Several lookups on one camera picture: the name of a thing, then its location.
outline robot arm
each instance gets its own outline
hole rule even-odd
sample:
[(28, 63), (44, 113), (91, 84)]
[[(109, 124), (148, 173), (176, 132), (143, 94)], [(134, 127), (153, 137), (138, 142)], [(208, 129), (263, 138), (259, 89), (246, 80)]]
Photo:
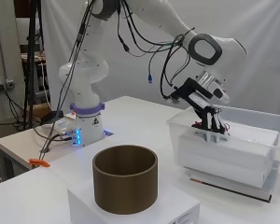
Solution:
[(202, 124), (197, 128), (216, 133), (224, 133), (225, 128), (207, 100), (214, 95), (227, 103), (229, 96), (225, 85), (232, 85), (234, 72), (245, 59), (245, 49), (233, 38), (220, 38), (207, 34), (196, 34), (182, 22), (167, 0), (88, 0), (84, 5), (84, 13), (89, 6), (93, 11), (88, 25), (82, 26), (78, 37), (84, 34), (80, 45), (78, 61), (67, 63), (60, 69), (60, 79), (66, 83), (71, 77), (70, 90), (75, 103), (72, 107), (77, 112), (75, 127), (82, 139), (77, 145), (88, 145), (103, 138), (103, 125), (100, 120), (100, 99), (91, 90), (91, 84), (102, 80), (108, 74), (108, 65), (101, 57), (104, 21), (107, 21), (119, 7), (125, 6), (129, 13), (174, 38), (183, 36), (182, 45), (189, 51), (189, 56), (197, 64), (204, 67), (196, 80), (188, 78), (183, 86), (175, 87), (175, 91), (167, 99), (177, 102), (184, 99), (193, 106)]
[(207, 99), (216, 96), (227, 104), (229, 95), (224, 84), (232, 85), (233, 77), (245, 61), (244, 47), (233, 38), (220, 38), (207, 34), (196, 34), (182, 22), (167, 0), (122, 0), (140, 19), (176, 37), (185, 35), (183, 46), (189, 56), (204, 67), (196, 80), (188, 78), (185, 84), (170, 95), (170, 100), (184, 99), (193, 106), (201, 123), (193, 126), (216, 133), (225, 133), (225, 125)]

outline blue led light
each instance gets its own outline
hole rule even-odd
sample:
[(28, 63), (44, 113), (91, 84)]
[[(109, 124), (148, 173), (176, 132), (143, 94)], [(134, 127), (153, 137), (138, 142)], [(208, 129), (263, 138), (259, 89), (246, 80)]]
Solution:
[(77, 144), (81, 145), (81, 134), (80, 134), (80, 130), (76, 130), (76, 134), (77, 134)]

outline white wall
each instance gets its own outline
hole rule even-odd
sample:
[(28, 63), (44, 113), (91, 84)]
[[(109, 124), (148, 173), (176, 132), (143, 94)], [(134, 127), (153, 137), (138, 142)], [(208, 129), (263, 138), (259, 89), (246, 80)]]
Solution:
[[(45, 41), (49, 70), (50, 92), (56, 104), (61, 83), (58, 67), (66, 63), (75, 39), (80, 4), (83, 0), (44, 1)], [(246, 47), (248, 57), (244, 72), (231, 89), (231, 105), (280, 114), (280, 0), (171, 0), (182, 20), (195, 26), (198, 33), (235, 37)], [(110, 75), (94, 89), (106, 101), (121, 95), (165, 104), (159, 91), (159, 79), (164, 54), (153, 64), (153, 84), (147, 83), (149, 56), (134, 58), (125, 53), (117, 38), (116, 16), (108, 22), (104, 53)], [(136, 20), (137, 27), (149, 39), (171, 39), (162, 31)], [(122, 23), (121, 35), (134, 54), (127, 27)], [(169, 71), (174, 72), (184, 62), (184, 55), (174, 57)], [(176, 80), (181, 84), (188, 77), (200, 74), (202, 68), (192, 63)]]
[[(16, 18), (13, 0), (0, 0), (0, 37), (3, 56), (7, 68), (7, 78), (16, 83), (10, 97), (18, 104), (22, 104), (24, 97), (24, 79), (21, 67), (21, 52), (18, 43)], [(0, 81), (5, 83), (3, 64), (0, 52)], [(12, 117), (8, 99), (0, 93), (0, 120)]]

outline transparent container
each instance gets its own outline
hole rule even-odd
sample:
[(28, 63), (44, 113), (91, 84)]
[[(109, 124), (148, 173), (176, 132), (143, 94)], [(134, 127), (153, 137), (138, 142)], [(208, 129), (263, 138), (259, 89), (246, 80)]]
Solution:
[(264, 140), (249, 134), (245, 138), (212, 133), (191, 127), (200, 119), (191, 108), (168, 120), (170, 135), (178, 165), (230, 180), (234, 186), (252, 188), (270, 195), (280, 194), (280, 116), (257, 111), (217, 106), (227, 123), (248, 127)]

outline brown cylindrical container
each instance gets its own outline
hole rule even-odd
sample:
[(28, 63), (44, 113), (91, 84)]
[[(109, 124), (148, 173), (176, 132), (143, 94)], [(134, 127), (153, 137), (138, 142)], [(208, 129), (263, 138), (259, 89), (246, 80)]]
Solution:
[(94, 157), (92, 168), (95, 201), (107, 212), (138, 213), (158, 198), (158, 157), (145, 147), (105, 149)]

